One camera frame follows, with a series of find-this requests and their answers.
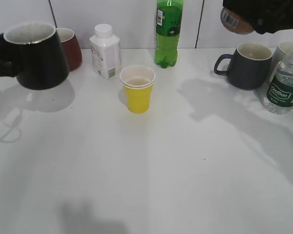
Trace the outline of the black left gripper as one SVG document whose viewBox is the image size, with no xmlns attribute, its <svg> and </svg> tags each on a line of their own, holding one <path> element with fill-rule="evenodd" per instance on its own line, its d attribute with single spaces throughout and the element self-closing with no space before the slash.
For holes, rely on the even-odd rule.
<svg viewBox="0 0 293 234">
<path fill-rule="evenodd" d="M 0 77 L 15 77 L 21 71 L 18 48 L 0 34 Z"/>
</svg>

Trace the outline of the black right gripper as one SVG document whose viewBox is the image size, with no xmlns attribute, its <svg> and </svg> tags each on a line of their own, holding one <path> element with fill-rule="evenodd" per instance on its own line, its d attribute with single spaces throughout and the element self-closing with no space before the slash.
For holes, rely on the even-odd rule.
<svg viewBox="0 0 293 234">
<path fill-rule="evenodd" d="M 224 0 L 223 7 L 259 34 L 293 29 L 293 0 Z"/>
</svg>

